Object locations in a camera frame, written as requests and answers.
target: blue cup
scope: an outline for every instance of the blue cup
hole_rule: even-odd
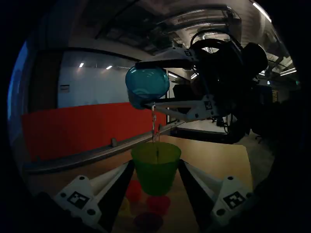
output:
[[[125,83],[131,105],[136,109],[144,109],[143,101],[160,99],[169,89],[166,72],[160,68],[136,69],[133,66],[126,73]]]

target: glass wall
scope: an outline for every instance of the glass wall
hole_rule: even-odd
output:
[[[128,102],[125,75],[135,61],[93,52],[64,52],[58,107]]]

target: red cup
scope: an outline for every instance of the red cup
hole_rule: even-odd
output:
[[[131,180],[125,193],[130,202],[138,202],[142,198],[142,186],[139,181]]]
[[[152,213],[163,216],[167,213],[171,200],[167,196],[150,196],[146,203]]]

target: ceiling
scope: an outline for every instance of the ceiling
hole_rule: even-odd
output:
[[[293,67],[292,60],[272,24],[249,0],[89,0],[84,1],[73,35],[118,41],[157,54],[172,45],[189,47],[192,36],[205,28],[225,30],[242,46],[260,44],[269,61],[267,79]],[[228,40],[221,33],[205,38]]]

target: green cup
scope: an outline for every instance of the green cup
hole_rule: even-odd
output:
[[[162,142],[143,143],[132,149],[137,177],[145,193],[162,196],[170,190],[181,153],[177,146]]]

